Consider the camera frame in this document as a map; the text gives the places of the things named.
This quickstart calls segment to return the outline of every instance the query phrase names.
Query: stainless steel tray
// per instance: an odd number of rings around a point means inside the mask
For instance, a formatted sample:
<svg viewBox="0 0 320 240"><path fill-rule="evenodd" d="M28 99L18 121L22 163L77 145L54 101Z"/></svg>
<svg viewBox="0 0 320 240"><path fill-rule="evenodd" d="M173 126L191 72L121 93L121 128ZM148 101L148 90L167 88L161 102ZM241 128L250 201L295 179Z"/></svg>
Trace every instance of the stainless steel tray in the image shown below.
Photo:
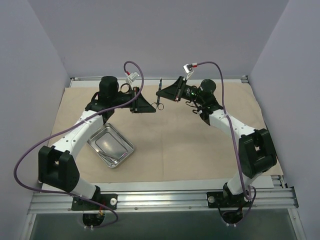
<svg viewBox="0 0 320 240"><path fill-rule="evenodd" d="M110 168L119 166L135 150L134 145L109 122L106 122L87 142Z"/></svg>

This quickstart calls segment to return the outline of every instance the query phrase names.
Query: white robotic arm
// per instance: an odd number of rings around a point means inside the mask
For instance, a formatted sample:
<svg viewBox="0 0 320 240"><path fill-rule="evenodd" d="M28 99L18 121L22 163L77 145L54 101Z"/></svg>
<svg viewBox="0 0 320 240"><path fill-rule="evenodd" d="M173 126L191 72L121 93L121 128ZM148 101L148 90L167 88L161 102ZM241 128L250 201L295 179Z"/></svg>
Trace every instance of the white robotic arm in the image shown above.
<svg viewBox="0 0 320 240"><path fill-rule="evenodd" d="M96 112L92 110L84 110L81 117L75 124L83 121L95 113ZM87 140L103 125L103 117L101 115L94 116L90 120L85 121L82 125L63 136L60 140L55 142L51 148L54 148L56 151L60 151L61 153L68 151L75 160L82 147L87 143ZM70 191L70 193L83 196L87 199L92 199L96 190L97 187L95 185L89 183L79 176L77 184L75 185L74 189Z"/></svg>
<svg viewBox="0 0 320 240"><path fill-rule="evenodd" d="M251 126L248 126L244 124L243 122L239 121L235 117L231 116L229 114L229 117L232 122L232 127L233 127L233 132L235 135L235 140L237 143L237 146L239 147L239 139L241 136L249 136L251 134L255 133L255 129ZM217 129L220 129L222 132L227 134L231 138L231 130L230 130L230 125L229 121L226 118L226 115L222 109L214 111L212 114L209 116L209 124L210 126L214 126ZM249 186L252 184L254 180L258 176L260 176L262 172L257 173L254 177L250 178L247 177L246 175L242 174L243 177L243 182L245 186ZM227 183L227 187L232 193L232 195L239 195L243 192L242 186L241 186L241 181L240 181L240 176L239 173L236 172L233 176L232 179L230 179Z"/></svg>
<svg viewBox="0 0 320 240"><path fill-rule="evenodd" d="M156 95L176 102L185 99L189 101L188 104L193 103L194 106L191 107L196 108L192 111L193 113L198 114L209 126L214 126L231 137L229 120L224 108L219 105L214 96L215 90L216 84L210 79L203 80L200 86L196 87L187 85L187 79L180 76L174 84L158 91ZM269 131L254 129L229 114L228 117L235 135L244 182L243 188L239 171L237 171L223 187L226 191L225 195L233 198L243 194L243 189L248 189L259 175L277 163L277 159Z"/></svg>
<svg viewBox="0 0 320 240"><path fill-rule="evenodd" d="M102 114L97 113L127 103L139 91L138 87L131 88L131 86L126 93L118 91L118 89L118 80L115 77L103 77L99 84L99 92L94 94L75 125L80 122L84 123L68 132L51 147L43 146L39 150L38 179L40 182L99 202L100 188L80 177L76 158L87 140L106 123L114 110L105 111ZM141 94L124 108L129 108L132 113L156 112L156 109Z"/></svg>

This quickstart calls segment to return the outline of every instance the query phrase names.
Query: white arm segment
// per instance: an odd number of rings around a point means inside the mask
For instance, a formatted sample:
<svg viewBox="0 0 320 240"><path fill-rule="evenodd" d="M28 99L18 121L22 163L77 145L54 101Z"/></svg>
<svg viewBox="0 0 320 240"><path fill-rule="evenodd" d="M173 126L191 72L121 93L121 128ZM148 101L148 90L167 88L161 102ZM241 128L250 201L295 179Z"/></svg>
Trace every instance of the white arm segment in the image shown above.
<svg viewBox="0 0 320 240"><path fill-rule="evenodd" d="M242 135L250 135L254 133L254 128L247 126L243 122L239 121L238 119L234 118L233 116L229 115L231 122L232 122L232 127L235 135L235 140L236 140L236 145L239 147L239 139L241 138ZM216 110L214 111L210 116L209 116L209 121L210 121L210 126L214 126L221 131L223 131L225 134L230 136L231 138L231 131L230 131L230 125L229 121L225 116L225 113L223 110ZM252 184L254 180L258 176L260 176L261 173L255 175L253 178L249 178L242 174L243 176L243 181L244 181L244 186L249 186ZM227 187L229 188L230 192L233 195L238 195L243 193L241 182L240 182L240 176L238 171L235 173L232 179L230 179L227 183Z"/></svg>
<svg viewBox="0 0 320 240"><path fill-rule="evenodd" d="M239 121L238 119L231 116L230 114L229 114L229 117L232 122L233 131L235 134L235 140L238 146L239 138L241 138L241 135L250 135L255 132L255 129L253 127L247 126L246 124ZM224 132L231 138L229 121L225 116L225 113L223 110L219 109L214 111L212 114L210 114L209 121L210 121L210 126L214 126L220 129L222 132Z"/></svg>
<svg viewBox="0 0 320 240"><path fill-rule="evenodd" d="M83 111L79 120L75 123L79 123L87 117L95 114L95 111ZM54 149L61 152L69 151L73 156L73 159L76 160L78 153L81 148L86 144L87 140L94 134L99 128L104 124L103 118L101 115L94 116L89 121L86 121L82 125L78 126L74 130L68 132L64 137L59 141L53 144ZM72 194L77 196L82 196L84 198L91 199L96 191L96 186L83 178L79 178L79 181L75 188L71 191Z"/></svg>
<svg viewBox="0 0 320 240"><path fill-rule="evenodd" d="M253 178L249 178L246 175L242 174L245 189L247 189L247 186L251 185L256 180L256 178L259 177L261 174L262 174L262 172L255 175ZM230 190L230 192L232 193L232 195L238 195L238 194L242 194L244 192L244 191L242 191L242 186L241 186L241 182L240 182L240 175L239 175L238 171L235 173L233 178L231 178L227 182L226 185L227 185L228 189Z"/></svg>
<svg viewBox="0 0 320 240"><path fill-rule="evenodd" d="M83 111L79 120L74 124L83 121L87 117L90 117L92 114L97 113L96 111ZM73 159L76 160L76 157L82 147L86 144L87 140L94 134L99 128L104 124L103 118L101 115L94 116L89 121L81 124L72 131L68 132L63 136L59 141L52 144L54 149L61 152L69 151L73 156Z"/></svg>

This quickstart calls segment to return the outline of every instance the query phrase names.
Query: scissors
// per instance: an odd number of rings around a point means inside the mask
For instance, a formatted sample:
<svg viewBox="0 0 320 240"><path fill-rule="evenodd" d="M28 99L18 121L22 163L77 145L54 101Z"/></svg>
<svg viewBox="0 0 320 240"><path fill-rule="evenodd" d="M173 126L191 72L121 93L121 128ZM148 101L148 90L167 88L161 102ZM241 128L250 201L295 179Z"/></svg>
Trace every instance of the scissors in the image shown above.
<svg viewBox="0 0 320 240"><path fill-rule="evenodd" d="M160 78L160 81L159 81L159 88L158 88L158 91L160 91L162 88L162 78ZM163 110L165 108L165 105L163 105L162 103L160 103L160 96L157 97L156 99L156 102L153 102L151 104L152 107L154 107L155 109L158 109L158 110Z"/></svg>

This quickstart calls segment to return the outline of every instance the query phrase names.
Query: table surface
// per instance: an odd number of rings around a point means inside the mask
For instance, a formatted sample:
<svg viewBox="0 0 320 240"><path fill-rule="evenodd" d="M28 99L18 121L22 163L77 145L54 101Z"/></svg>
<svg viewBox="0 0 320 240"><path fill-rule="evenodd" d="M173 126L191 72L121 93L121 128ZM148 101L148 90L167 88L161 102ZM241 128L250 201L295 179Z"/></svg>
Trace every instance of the table surface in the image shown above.
<svg viewBox="0 0 320 240"><path fill-rule="evenodd" d="M157 85L143 88L144 98L156 101ZM52 134L71 127L80 117L97 87L66 88ZM221 102L221 84L214 92ZM219 129L205 124L192 108L161 98L164 110L132 114L116 109L109 122L135 147L117 168L109 168L86 144L76 159L81 177L91 183L161 182L231 178L237 171L232 140ZM247 125L265 128L261 109L249 84L225 84L226 109ZM60 137L53 138L52 145ZM264 175L282 175L279 163Z"/></svg>

